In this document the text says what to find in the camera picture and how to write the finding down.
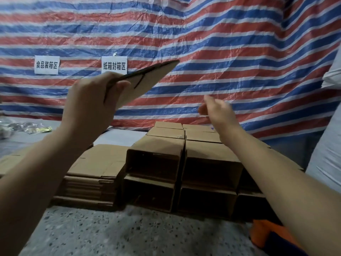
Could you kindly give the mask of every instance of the speckled floor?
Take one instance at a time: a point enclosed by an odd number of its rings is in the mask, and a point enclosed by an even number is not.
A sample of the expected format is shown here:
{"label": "speckled floor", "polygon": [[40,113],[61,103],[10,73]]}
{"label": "speckled floor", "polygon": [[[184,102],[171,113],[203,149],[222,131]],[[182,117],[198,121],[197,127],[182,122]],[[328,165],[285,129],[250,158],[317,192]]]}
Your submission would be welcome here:
{"label": "speckled floor", "polygon": [[114,213],[53,206],[20,256],[266,255],[252,245],[248,227],[134,206]]}

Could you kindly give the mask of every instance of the striped tarp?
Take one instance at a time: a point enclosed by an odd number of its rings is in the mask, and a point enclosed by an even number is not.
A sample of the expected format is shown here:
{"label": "striped tarp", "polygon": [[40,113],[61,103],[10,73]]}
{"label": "striped tarp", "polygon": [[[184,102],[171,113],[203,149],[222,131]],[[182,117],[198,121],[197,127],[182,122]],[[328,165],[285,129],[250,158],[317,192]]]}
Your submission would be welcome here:
{"label": "striped tarp", "polygon": [[[321,90],[341,37],[341,0],[0,0],[0,105],[5,115],[61,119],[68,88],[100,73],[101,56],[132,72],[181,63],[112,125],[208,124],[204,94],[232,103],[255,137],[323,130],[340,93]],[[35,75],[58,55],[59,75]]]}

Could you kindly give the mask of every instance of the white paper sign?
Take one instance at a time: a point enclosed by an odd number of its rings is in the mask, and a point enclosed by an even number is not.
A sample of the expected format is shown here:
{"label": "white paper sign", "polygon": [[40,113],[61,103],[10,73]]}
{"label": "white paper sign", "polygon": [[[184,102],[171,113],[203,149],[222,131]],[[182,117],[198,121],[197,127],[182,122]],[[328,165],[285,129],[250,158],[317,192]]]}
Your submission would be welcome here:
{"label": "white paper sign", "polygon": [[60,58],[52,55],[36,55],[34,57],[35,74],[58,74]]}
{"label": "white paper sign", "polygon": [[120,74],[127,74],[127,57],[102,57],[102,73],[111,71]]}

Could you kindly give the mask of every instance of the hand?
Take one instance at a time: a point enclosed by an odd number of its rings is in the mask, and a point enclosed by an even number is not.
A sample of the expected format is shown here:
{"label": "hand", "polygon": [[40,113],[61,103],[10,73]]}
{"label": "hand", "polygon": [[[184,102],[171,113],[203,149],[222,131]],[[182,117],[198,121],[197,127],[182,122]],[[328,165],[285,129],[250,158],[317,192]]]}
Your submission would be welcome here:
{"label": "hand", "polygon": [[200,115],[208,115],[212,125],[220,136],[220,141],[228,146],[235,131],[243,131],[231,105],[223,100],[215,99],[209,95],[204,96],[205,103],[198,112]]}
{"label": "hand", "polygon": [[67,94],[60,129],[69,133],[84,146],[91,145],[113,120],[115,107],[128,81],[117,82],[105,98],[109,80],[120,74],[105,72],[77,81]]}

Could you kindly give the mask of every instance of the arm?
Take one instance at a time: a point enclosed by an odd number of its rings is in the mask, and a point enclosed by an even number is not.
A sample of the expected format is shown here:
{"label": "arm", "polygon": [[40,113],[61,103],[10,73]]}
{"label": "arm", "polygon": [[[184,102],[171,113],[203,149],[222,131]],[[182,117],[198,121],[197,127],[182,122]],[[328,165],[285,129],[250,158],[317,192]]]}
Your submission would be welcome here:
{"label": "arm", "polygon": [[64,175],[75,160],[109,126],[117,99],[130,84],[117,82],[104,100],[104,73],[70,88],[60,127],[35,144],[26,157],[0,179],[0,248],[18,255],[36,228]]}
{"label": "arm", "polygon": [[341,195],[280,157],[246,133],[228,103],[205,96],[199,113],[240,159],[279,219],[311,256],[341,254]]}

